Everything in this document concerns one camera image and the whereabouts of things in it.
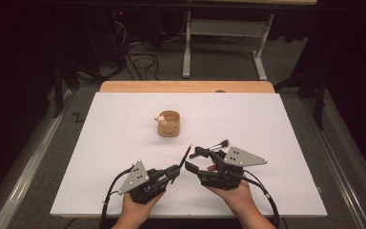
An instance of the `white desk leg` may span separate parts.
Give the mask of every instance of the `white desk leg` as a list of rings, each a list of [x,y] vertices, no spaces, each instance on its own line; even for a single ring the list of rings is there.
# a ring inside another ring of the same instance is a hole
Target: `white desk leg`
[[[186,19],[186,49],[184,51],[183,60],[183,78],[190,77],[190,64],[192,63],[191,51],[190,51],[190,38],[192,36],[192,13],[187,12]]]
[[[264,72],[263,64],[261,62],[260,56],[263,52],[264,46],[266,44],[267,36],[269,35],[270,27],[272,26],[274,14],[269,14],[266,22],[266,26],[264,27],[263,34],[260,39],[260,46],[258,51],[253,51],[254,56],[254,64],[256,65],[257,74],[260,80],[267,80],[266,73]]]

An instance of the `human arm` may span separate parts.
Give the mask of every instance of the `human arm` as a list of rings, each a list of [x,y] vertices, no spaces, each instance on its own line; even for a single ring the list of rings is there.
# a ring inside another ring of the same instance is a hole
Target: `human arm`
[[[208,170],[214,171],[215,166],[210,166]],[[225,201],[244,229],[274,228],[258,210],[249,183],[245,180],[242,180],[236,189],[229,191],[213,187],[207,188]]]
[[[144,223],[154,205],[162,198],[165,193],[161,193],[151,199],[147,204],[140,204],[132,201],[129,193],[124,194],[123,209],[120,217],[112,229],[137,229]]]

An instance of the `person's left hand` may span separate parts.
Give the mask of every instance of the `person's left hand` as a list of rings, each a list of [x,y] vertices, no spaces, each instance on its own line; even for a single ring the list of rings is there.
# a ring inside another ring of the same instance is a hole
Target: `person's left hand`
[[[164,194],[165,192],[159,194],[147,204],[140,204],[134,202],[129,193],[125,193],[123,197],[123,209],[121,210],[117,223],[112,229],[139,228],[139,226],[147,220],[152,208]]]

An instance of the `gray floor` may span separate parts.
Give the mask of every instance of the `gray floor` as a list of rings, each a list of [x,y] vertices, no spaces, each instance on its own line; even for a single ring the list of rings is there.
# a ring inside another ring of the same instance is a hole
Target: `gray floor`
[[[257,80],[250,55],[250,50],[257,46],[257,40],[236,41],[239,39],[218,37],[217,42],[204,49],[211,44],[211,40],[194,40],[193,46],[196,49],[192,50],[192,74],[189,80]],[[269,81],[275,84],[289,77],[305,42],[285,43],[283,39],[268,42],[262,60]],[[147,48],[136,46],[131,49],[131,53],[141,53],[148,49],[147,53],[155,53],[159,59],[156,76],[160,80],[182,80],[183,47],[179,44],[173,42],[170,45],[174,47],[165,45],[162,49],[151,45]],[[142,59],[142,63],[136,64],[147,65],[151,62]],[[130,63],[129,70],[133,78],[139,79]],[[103,72],[107,71],[109,69],[104,67]],[[154,80],[154,71],[154,68],[148,70],[146,76],[149,80]],[[131,76],[125,70],[112,80],[130,79]],[[84,119],[99,87],[98,83],[82,81],[81,88],[68,96],[68,107],[61,115],[60,124],[52,136],[51,144],[47,146],[28,192],[23,199],[19,199],[16,214],[11,218],[8,228],[63,228],[70,221],[51,216],[50,209],[83,127],[83,122],[75,122],[73,114],[80,113],[80,118]],[[312,120],[313,100],[298,99],[295,89],[285,89],[280,94],[329,214],[326,218],[286,219],[288,227],[366,228],[366,162],[338,115],[330,95],[326,93],[325,97],[325,129],[319,131]],[[46,117],[2,182],[0,212],[29,159],[41,148],[41,143],[47,137],[47,131],[54,122],[51,118],[52,105],[51,103]],[[289,198],[296,201],[296,196]],[[70,228],[97,228],[97,224],[98,219],[79,219]]]

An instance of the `dark background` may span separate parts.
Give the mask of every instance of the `dark background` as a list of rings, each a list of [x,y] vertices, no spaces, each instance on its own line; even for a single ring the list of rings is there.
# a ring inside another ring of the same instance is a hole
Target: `dark background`
[[[307,70],[314,62],[324,58],[328,47],[334,51],[326,86],[366,158],[366,3],[359,3],[356,0],[328,1],[328,6],[346,6],[349,10],[320,17],[306,12],[277,14],[269,39],[285,36],[291,42],[310,37],[295,73]],[[93,69],[97,67],[97,44],[92,44],[86,37],[89,31],[81,23],[81,14],[66,10],[58,13],[51,14],[47,9],[39,8],[33,0],[0,0],[0,182],[48,108],[46,93],[53,84],[58,59],[82,56],[86,57],[78,60],[82,65],[91,64]],[[159,45],[156,39],[161,36],[157,32],[163,27],[164,31],[174,34],[181,25],[182,14],[146,11],[145,15],[132,16],[129,22],[137,34],[147,36]],[[243,15],[228,13],[217,16],[237,18]],[[147,27],[141,27],[138,23],[149,18],[156,30],[145,30]],[[80,39],[75,40],[75,36],[68,39],[84,49],[79,50],[77,45],[73,51],[64,48],[67,47],[64,46],[67,35],[63,32],[69,31],[66,26],[70,24],[50,28],[52,22],[61,20],[78,25],[73,27],[72,34]],[[344,28],[346,30],[341,39],[334,40],[333,34]],[[63,39],[48,39],[47,34],[62,34]],[[75,55],[75,50],[82,53]]]

